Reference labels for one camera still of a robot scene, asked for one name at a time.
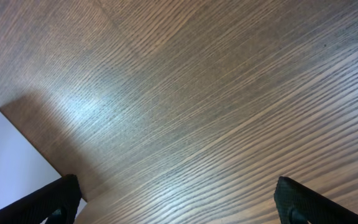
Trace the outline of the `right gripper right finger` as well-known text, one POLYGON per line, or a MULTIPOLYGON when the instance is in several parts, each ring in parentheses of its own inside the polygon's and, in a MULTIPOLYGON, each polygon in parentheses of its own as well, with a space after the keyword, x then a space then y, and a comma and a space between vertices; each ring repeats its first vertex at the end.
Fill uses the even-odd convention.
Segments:
POLYGON ((278 178, 274 201, 282 223, 358 223, 358 214, 289 177, 278 178))

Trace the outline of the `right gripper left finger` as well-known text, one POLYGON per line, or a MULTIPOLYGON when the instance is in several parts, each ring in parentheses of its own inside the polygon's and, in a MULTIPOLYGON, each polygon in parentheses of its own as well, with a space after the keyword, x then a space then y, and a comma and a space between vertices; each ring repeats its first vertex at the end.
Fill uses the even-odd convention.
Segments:
POLYGON ((0 209, 0 224, 73 224, 81 199, 77 176, 68 174, 0 209))

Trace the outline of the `pink white open box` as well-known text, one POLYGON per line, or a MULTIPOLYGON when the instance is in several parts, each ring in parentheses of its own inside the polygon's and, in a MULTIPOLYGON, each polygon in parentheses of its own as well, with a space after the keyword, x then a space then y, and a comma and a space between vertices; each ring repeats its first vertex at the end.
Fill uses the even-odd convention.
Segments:
MULTIPOLYGON (((0 209, 61 177, 0 112, 0 209)), ((75 219, 86 204, 82 198, 75 219)))

